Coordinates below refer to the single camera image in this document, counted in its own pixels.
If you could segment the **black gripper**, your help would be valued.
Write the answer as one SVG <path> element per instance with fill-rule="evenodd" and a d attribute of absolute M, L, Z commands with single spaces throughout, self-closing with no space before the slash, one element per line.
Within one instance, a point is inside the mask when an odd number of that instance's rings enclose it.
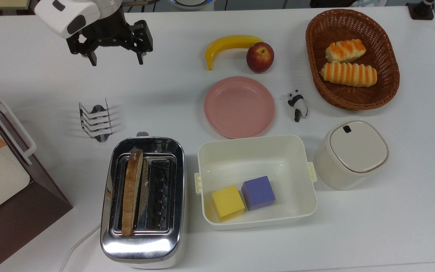
<path fill-rule="evenodd" d="M 67 38 L 66 42 L 72 54 L 81 54 L 88 58 L 93 66 L 97 66 L 95 50 L 98 46 L 122 46 L 132 50 L 142 65 L 143 56 L 153 51 L 153 38 L 145 20 L 135 22 L 131 26 L 131 31 L 129 27 L 122 7 L 119 7 L 110 16 L 99 19 L 81 30 L 86 38 L 85 42 L 79 41 L 79 33 Z"/>

